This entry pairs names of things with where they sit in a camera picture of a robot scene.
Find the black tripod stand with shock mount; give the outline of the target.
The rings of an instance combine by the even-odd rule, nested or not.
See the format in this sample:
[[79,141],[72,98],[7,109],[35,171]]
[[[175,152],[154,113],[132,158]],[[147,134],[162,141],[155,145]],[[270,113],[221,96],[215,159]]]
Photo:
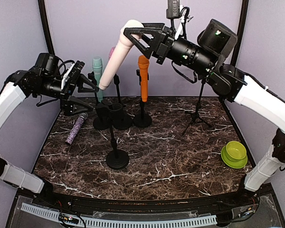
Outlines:
[[195,107],[195,111],[194,112],[185,111],[185,114],[189,114],[191,116],[191,121],[188,123],[185,130],[181,133],[182,135],[184,135],[186,133],[187,129],[193,124],[204,123],[208,126],[209,129],[213,129],[213,126],[211,124],[209,124],[207,121],[205,121],[204,119],[202,119],[200,114],[199,114],[199,110],[201,108],[201,97],[202,97],[202,93],[204,90],[205,83],[206,83],[206,79],[204,78],[201,81],[201,88],[200,88],[200,92],[199,92],[199,98],[198,98],[198,101],[197,101],[197,104]]

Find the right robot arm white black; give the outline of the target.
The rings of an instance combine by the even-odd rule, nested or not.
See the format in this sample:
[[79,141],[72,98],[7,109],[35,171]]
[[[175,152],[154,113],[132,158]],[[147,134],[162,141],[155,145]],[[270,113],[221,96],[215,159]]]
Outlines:
[[245,106],[277,126],[276,134],[265,156],[242,180],[233,202],[243,206],[251,192],[285,164],[285,101],[262,85],[255,77],[226,64],[225,60],[237,43],[237,35],[221,22],[212,19],[198,36],[197,44],[173,37],[172,30],[162,23],[126,25],[125,35],[147,58],[166,58],[186,66],[195,78],[208,83],[222,99]]

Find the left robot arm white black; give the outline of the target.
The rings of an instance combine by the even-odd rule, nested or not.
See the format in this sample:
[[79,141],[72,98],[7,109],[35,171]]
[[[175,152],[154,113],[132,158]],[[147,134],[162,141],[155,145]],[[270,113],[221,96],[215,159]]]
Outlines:
[[[75,89],[83,93],[98,92],[98,86],[81,73],[84,62],[70,60],[70,67],[63,73],[60,58],[50,53],[39,54],[35,65],[29,70],[18,70],[8,76],[0,91],[0,129],[13,111],[29,96],[39,95],[59,100],[60,108],[67,116],[93,111],[93,107],[72,94]],[[0,157],[0,180],[21,189],[39,194],[47,207],[57,204],[57,195],[47,189],[46,181],[12,165]]]

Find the cream white microphone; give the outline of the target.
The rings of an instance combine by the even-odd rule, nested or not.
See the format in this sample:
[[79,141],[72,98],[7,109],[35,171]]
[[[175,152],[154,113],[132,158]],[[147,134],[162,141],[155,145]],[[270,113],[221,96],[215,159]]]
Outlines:
[[114,75],[117,73],[118,69],[124,62],[126,56],[128,55],[130,49],[133,47],[132,41],[124,35],[124,30],[126,28],[143,28],[144,25],[134,19],[126,22],[126,24],[120,30],[119,40],[111,57],[107,63],[107,66],[102,74],[99,82],[99,88],[105,90],[111,83]]

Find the glitter microphone with silver grille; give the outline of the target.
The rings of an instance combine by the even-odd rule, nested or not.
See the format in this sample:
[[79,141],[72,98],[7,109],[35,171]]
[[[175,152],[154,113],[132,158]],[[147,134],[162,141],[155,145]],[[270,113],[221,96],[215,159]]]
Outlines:
[[65,140],[66,145],[71,145],[77,136],[80,128],[82,127],[85,120],[88,118],[87,113],[81,113],[79,117],[77,118],[76,122],[73,125],[73,128],[71,129],[67,139]]

